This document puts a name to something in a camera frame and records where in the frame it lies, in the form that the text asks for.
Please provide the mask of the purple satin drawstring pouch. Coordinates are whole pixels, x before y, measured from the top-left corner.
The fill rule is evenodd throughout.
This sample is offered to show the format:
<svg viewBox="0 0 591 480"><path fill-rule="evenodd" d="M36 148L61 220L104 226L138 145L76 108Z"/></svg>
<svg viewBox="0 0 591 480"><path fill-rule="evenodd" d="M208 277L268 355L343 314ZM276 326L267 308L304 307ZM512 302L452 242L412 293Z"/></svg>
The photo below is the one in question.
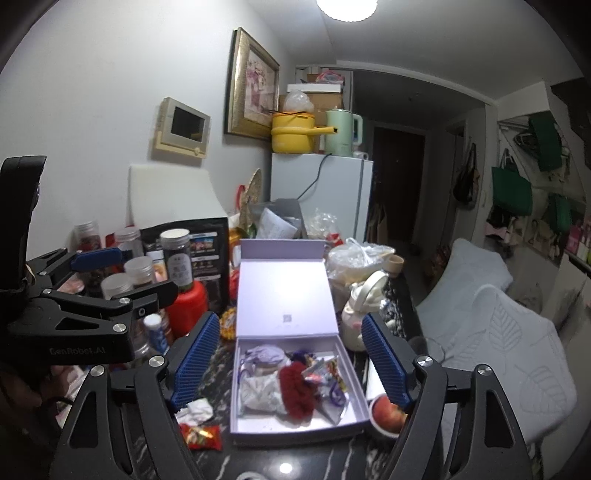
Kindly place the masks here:
<svg viewBox="0 0 591 480"><path fill-rule="evenodd" d="M242 366L249 375L266 376L290 365L282 348L272 344L257 345L245 352Z"/></svg>

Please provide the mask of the red fuzzy soft object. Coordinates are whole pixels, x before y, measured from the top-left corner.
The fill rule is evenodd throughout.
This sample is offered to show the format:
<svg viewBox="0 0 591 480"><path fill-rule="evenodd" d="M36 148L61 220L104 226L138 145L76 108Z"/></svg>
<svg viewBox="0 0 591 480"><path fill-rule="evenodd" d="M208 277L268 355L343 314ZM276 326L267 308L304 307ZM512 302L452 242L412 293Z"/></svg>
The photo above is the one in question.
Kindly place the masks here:
<svg viewBox="0 0 591 480"><path fill-rule="evenodd" d="M304 380L303 363L294 361L279 372L280 393L287 416L294 421L308 421L315 410L315 386Z"/></svg>

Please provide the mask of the brown grain jar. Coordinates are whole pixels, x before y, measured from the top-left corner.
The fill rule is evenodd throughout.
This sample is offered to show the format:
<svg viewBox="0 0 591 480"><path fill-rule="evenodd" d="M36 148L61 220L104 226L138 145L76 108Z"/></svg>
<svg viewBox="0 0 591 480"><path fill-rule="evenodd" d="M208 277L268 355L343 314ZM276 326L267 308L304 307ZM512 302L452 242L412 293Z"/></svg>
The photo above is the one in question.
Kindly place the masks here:
<svg viewBox="0 0 591 480"><path fill-rule="evenodd" d="M153 261L148 256L132 258L124 263L123 268L134 287L155 283Z"/></svg>

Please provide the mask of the metal bowl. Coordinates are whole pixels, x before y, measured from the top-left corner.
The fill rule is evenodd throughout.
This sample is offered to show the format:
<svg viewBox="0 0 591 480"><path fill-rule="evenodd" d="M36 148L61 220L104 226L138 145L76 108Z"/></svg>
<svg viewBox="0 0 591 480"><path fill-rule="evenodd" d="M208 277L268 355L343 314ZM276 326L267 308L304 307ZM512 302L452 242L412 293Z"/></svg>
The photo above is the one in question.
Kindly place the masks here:
<svg viewBox="0 0 591 480"><path fill-rule="evenodd" d="M377 396L370 403L370 423L384 438L396 439L406 423L407 414L386 394Z"/></svg>

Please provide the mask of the red apple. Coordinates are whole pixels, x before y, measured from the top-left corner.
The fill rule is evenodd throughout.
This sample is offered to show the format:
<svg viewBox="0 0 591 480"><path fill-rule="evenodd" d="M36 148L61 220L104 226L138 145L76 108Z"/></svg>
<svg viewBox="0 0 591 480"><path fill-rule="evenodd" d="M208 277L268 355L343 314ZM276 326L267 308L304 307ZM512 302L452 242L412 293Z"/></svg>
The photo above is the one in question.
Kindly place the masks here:
<svg viewBox="0 0 591 480"><path fill-rule="evenodd" d="M375 399L372 414L376 424L392 434L400 434L407 420L407 414L386 395Z"/></svg>

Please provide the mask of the dark label jar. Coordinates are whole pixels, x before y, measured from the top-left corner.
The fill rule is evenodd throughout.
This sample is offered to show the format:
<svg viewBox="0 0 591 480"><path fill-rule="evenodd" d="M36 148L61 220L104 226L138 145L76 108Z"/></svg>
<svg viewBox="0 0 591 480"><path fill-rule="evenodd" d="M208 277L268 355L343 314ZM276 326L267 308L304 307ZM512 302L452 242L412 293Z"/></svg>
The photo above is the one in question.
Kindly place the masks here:
<svg viewBox="0 0 591 480"><path fill-rule="evenodd" d="M169 229L160 234L168 279L182 293L193 288L193 272L190 257L190 233L187 229Z"/></svg>

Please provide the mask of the crumpled white tissue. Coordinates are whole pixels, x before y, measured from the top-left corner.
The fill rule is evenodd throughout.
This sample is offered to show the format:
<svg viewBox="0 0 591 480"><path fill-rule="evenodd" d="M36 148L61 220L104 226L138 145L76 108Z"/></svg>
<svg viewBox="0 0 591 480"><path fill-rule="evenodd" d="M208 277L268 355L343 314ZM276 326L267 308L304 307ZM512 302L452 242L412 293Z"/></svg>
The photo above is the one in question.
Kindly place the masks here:
<svg viewBox="0 0 591 480"><path fill-rule="evenodd" d="M175 418L179 425L187 425L190 427L202 425L213 417L214 412L211 403L205 398L189 402L175 414Z"/></svg>

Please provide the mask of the gold patterned pouch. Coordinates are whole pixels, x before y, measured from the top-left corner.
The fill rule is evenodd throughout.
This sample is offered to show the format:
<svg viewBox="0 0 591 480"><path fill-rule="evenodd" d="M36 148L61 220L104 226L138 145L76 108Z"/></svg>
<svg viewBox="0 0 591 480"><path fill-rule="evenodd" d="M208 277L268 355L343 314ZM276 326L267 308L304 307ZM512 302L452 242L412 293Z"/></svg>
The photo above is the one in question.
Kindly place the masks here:
<svg viewBox="0 0 591 480"><path fill-rule="evenodd" d="M348 386L339 371L338 357L320 359L315 363L314 367L315 373L312 377L314 377L315 384L318 386L328 386L342 393L348 392Z"/></svg>

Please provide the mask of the black snack bag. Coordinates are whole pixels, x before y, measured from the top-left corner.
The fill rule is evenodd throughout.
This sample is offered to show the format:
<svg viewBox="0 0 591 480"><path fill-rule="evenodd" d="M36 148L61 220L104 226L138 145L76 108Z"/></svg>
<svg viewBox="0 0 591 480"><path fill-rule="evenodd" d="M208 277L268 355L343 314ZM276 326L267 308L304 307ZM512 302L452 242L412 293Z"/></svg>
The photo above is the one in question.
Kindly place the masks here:
<svg viewBox="0 0 591 480"><path fill-rule="evenodd" d="M144 251L162 251L160 234L175 228L189 231L193 278L204 285L208 309L220 315L229 304L228 218L179 220L143 228Z"/></svg>

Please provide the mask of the light blue quilted sofa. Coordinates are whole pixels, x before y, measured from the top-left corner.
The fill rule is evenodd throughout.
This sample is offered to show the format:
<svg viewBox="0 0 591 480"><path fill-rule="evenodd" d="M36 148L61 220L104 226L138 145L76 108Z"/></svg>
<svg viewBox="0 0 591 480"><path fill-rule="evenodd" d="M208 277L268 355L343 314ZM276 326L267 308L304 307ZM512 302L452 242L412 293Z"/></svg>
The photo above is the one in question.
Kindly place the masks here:
<svg viewBox="0 0 591 480"><path fill-rule="evenodd" d="M572 414L577 390L554 324L507 293L513 277L501 256L466 239L417 308L423 333L444 351L444 366L490 365L515 413L535 478L546 468L541 443Z"/></svg>

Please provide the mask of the lavender gift box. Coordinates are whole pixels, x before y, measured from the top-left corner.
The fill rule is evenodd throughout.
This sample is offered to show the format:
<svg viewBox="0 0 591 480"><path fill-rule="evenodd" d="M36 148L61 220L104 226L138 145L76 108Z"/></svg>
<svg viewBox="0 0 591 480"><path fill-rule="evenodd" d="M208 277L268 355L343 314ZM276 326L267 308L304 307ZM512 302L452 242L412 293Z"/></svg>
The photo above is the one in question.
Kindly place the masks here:
<svg viewBox="0 0 591 480"><path fill-rule="evenodd" d="M229 420L235 444L276 448L325 442L359 434L369 423L365 394L339 337L324 253L320 240L242 241ZM339 421L315 412L297 423L247 409L239 395L245 357L262 345L335 360L346 386Z"/></svg>

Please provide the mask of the clear plastic bag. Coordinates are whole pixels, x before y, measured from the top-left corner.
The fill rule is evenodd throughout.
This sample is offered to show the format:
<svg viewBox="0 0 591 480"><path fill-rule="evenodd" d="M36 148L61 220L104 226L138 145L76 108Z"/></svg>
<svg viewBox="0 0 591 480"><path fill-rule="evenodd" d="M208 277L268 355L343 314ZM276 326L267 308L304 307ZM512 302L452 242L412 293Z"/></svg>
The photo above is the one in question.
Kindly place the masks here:
<svg viewBox="0 0 591 480"><path fill-rule="evenodd" d="M348 238L344 244L329 250L325 259L328 278L342 285L365 281L370 274L380 270L395 251L387 245L360 243Z"/></svg>

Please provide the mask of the white mini fridge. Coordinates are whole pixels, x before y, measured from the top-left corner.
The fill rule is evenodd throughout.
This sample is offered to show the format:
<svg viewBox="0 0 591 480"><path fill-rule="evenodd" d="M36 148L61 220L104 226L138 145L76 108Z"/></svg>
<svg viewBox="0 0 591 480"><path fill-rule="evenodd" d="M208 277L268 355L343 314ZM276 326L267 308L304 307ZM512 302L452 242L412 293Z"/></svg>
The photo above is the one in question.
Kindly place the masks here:
<svg viewBox="0 0 591 480"><path fill-rule="evenodd" d="M373 167L373 161L356 157L273 154L270 199L297 199L305 220L318 212L331 214L342 239L363 242Z"/></svg>

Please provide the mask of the yellow enamel pot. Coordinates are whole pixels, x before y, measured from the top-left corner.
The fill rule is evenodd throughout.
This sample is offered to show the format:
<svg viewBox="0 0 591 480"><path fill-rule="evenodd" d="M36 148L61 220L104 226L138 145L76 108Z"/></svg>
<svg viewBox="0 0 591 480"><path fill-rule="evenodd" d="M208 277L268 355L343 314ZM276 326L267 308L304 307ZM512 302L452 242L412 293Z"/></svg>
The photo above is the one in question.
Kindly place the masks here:
<svg viewBox="0 0 591 480"><path fill-rule="evenodd" d="M315 137L334 135L334 126L315 126L315 115L305 111L276 112L271 120L271 148L276 154L310 154L314 151Z"/></svg>

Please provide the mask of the gold framed picture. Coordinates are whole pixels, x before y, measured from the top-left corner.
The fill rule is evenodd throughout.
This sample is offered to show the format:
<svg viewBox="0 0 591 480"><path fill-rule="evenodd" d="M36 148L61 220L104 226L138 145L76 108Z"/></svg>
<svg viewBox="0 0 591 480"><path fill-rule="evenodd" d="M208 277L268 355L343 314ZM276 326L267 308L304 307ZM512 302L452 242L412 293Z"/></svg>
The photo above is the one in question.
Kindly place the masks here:
<svg viewBox="0 0 591 480"><path fill-rule="evenodd" d="M279 96L280 64L239 27L233 33L229 57L225 133L270 140Z"/></svg>

